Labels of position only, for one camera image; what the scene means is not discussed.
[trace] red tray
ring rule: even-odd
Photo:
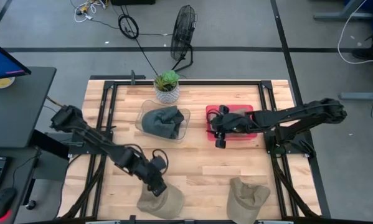
[[[253,106],[251,105],[226,105],[229,108],[229,112],[234,111],[240,111],[244,110],[244,112],[250,112],[253,111]],[[207,114],[210,110],[219,110],[219,105],[208,105],[205,108],[205,113]],[[211,125],[207,123],[207,130],[212,130]],[[255,138],[257,134],[226,134],[226,140],[227,141],[244,141],[244,140],[251,140]],[[210,141],[215,141],[216,138],[214,137],[214,134],[211,134],[207,132],[207,137]]]

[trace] gray floor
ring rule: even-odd
[[[83,1],[73,2],[78,5]],[[185,4],[190,4],[199,14],[192,40],[194,46],[281,47],[268,0],[157,0],[153,6],[128,8],[141,32],[171,33],[177,11]],[[312,15],[314,12],[338,11],[342,1],[277,0],[277,4],[289,47],[337,46],[344,24],[314,21]],[[116,17],[113,9],[108,8],[105,11],[98,9],[95,18],[116,26]],[[346,29],[342,47],[369,45],[364,39],[370,34],[369,23],[352,22]],[[139,41],[144,47],[171,44],[170,37],[141,36]],[[118,30],[88,21],[76,24],[68,0],[13,0],[0,23],[0,45],[137,47]],[[146,55],[158,72],[174,64],[169,52],[148,52]],[[90,75],[127,75],[133,69],[137,74],[153,77],[153,71],[140,52],[13,53],[13,56],[26,65],[56,67],[58,71],[50,96],[75,106],[82,105]],[[189,78],[289,79],[281,52],[196,52],[194,58],[193,66],[182,71]],[[305,102],[337,98],[342,91],[373,91],[373,63],[349,65],[334,53],[292,53],[291,59]],[[371,103],[342,103],[348,112],[343,123],[324,124],[312,130],[331,215],[333,218],[373,221]],[[48,125],[52,113],[47,109],[42,111],[37,129],[50,131]],[[50,191],[52,189],[39,189],[33,197]],[[55,209],[52,208],[59,201],[52,201],[53,216]],[[22,214],[30,216],[27,211]]]

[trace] succulent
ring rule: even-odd
[[[158,90],[171,91],[176,87],[178,80],[179,75],[174,70],[170,70],[158,76],[154,82]]]

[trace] potted plant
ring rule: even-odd
[[[156,77],[154,80],[154,89],[156,97],[162,103],[174,103],[181,93],[179,90],[179,75],[170,70]]]

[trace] white cable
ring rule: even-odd
[[[345,62],[350,63],[350,64],[352,64],[352,65],[359,65],[359,64],[363,64],[363,63],[373,62],[373,60],[366,60],[366,61],[363,61],[363,62],[350,62],[350,61],[346,60],[346,59],[342,56],[341,51],[340,51],[340,43],[341,43],[341,39],[342,39],[342,36],[344,35],[344,31],[345,31],[345,29],[346,29],[346,27],[347,27],[347,24],[348,24],[349,20],[353,17],[353,15],[355,14],[355,12],[357,12],[358,9],[360,9],[361,6],[362,6],[366,1],[367,1],[367,0],[364,0],[364,1],[362,2],[362,4],[361,4],[361,5],[360,5],[360,6],[359,6],[359,7],[358,7],[358,8],[357,8],[353,13],[351,13],[351,15],[349,16],[349,18],[347,19],[347,22],[346,22],[345,25],[344,25],[344,28],[342,28],[341,36],[340,36],[340,39],[339,39],[338,44],[337,44],[337,50],[338,50],[338,54],[340,55],[340,57],[341,57]]]
[[[74,9],[74,21],[75,21],[75,22],[78,22],[78,23],[79,23],[79,22],[84,22],[85,20],[87,20],[87,18],[85,18],[85,19],[83,19],[83,20],[81,20],[81,21],[78,21],[78,20],[77,20],[77,10],[79,9],[79,7],[88,4],[88,2],[89,2],[89,0],[88,0],[86,3],[83,3],[83,4],[77,6],[77,7]]]
[[[85,3],[83,3],[83,4],[79,5],[79,6],[77,6],[77,7],[74,9],[74,21],[75,21],[75,22],[80,23],[80,22],[84,22],[84,21],[86,21],[86,20],[88,19],[87,17],[85,17],[85,19],[83,19],[83,20],[81,20],[81,21],[78,21],[78,20],[77,20],[77,10],[78,10],[80,7],[82,7],[82,6],[84,6],[84,5],[88,4],[88,3],[90,3],[89,0],[87,0]],[[97,12],[97,9],[96,9],[95,6],[100,6],[100,4],[94,2],[94,3],[91,3],[91,5],[88,7],[89,9],[91,9],[92,13],[94,13],[94,14]]]

